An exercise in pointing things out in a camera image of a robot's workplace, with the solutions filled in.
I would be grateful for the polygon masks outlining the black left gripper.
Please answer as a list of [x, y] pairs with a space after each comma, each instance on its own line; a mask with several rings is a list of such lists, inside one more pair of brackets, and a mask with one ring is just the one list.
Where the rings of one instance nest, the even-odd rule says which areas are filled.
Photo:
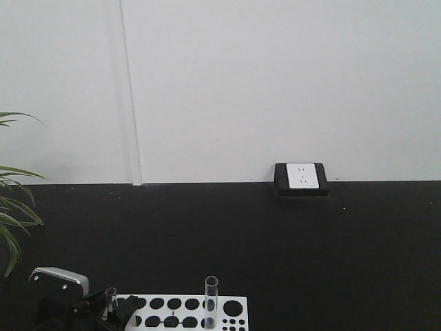
[[75, 303], [43, 297], [34, 311], [33, 330], [98, 330], [96, 318], [102, 316], [106, 307], [103, 330], [124, 330], [133, 314], [146, 305], [146, 299], [134, 295], [115, 302], [115, 308], [107, 307], [105, 290]]

